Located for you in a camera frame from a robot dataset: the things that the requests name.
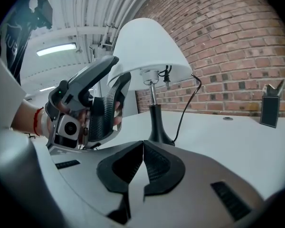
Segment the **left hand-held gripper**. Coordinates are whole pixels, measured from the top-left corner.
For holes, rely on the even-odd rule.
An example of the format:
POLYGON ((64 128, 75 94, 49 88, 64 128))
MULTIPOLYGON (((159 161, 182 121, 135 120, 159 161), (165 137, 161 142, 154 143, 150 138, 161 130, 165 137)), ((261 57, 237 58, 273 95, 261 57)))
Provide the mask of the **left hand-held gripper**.
POLYGON ((50 92, 45 105, 52 123, 46 144, 49 150, 54 146, 74 151, 93 150, 119 133, 121 124, 117 124, 117 129, 114 130, 114 118, 123 116, 131 74, 119 76, 105 97, 93 97, 89 93, 89 89, 105 77, 118 61, 116 56, 104 56, 80 70, 69 81, 61 81, 50 92), (57 107, 60 101, 74 113, 82 109, 90 112, 86 117, 82 145, 77 144, 79 122, 60 112, 57 107))

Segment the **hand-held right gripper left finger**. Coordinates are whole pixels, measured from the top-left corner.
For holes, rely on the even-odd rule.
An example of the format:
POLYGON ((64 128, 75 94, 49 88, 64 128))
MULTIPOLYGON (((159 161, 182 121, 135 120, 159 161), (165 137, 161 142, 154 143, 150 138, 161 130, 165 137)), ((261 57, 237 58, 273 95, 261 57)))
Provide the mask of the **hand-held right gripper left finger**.
POLYGON ((82 152, 54 147, 50 155, 64 180, 83 201, 120 224, 130 220, 129 184, 143 161, 141 141, 82 152))

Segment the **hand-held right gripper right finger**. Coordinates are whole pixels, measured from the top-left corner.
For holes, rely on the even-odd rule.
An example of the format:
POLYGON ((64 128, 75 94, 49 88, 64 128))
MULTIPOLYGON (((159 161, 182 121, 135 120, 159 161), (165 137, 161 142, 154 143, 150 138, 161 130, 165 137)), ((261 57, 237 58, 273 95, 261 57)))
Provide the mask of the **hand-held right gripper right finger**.
POLYGON ((130 220, 132 228, 243 228, 264 206, 250 183, 213 158, 166 144, 145 144, 180 158, 185 173, 169 193, 145 197, 130 220))

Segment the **person's left hand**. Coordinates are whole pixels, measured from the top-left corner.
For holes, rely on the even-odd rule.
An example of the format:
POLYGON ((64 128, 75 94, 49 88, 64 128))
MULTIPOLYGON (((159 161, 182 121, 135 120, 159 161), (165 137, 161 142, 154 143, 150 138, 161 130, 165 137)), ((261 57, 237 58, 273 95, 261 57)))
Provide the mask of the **person's left hand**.
POLYGON ((80 128, 77 138, 77 144, 83 144, 83 137, 85 135, 85 128, 86 128, 86 117, 89 115, 89 111, 87 109, 82 109, 80 112, 73 112, 67 106, 65 106, 61 101, 57 105, 60 112, 64 115, 69 115, 70 117, 77 119, 79 122, 80 128))

